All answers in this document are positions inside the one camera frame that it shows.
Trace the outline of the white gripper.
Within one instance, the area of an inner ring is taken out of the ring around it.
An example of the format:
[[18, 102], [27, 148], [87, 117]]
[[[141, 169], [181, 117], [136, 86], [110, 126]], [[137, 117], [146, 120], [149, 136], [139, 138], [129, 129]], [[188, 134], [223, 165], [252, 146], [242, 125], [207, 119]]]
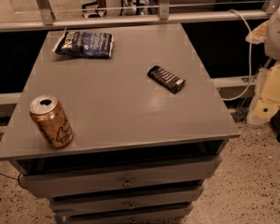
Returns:
[[255, 45], [265, 42], [266, 55], [277, 60], [270, 69], [260, 68], [246, 116], [248, 124], [263, 125], [280, 109], [280, 6], [269, 21], [249, 32], [245, 41]]

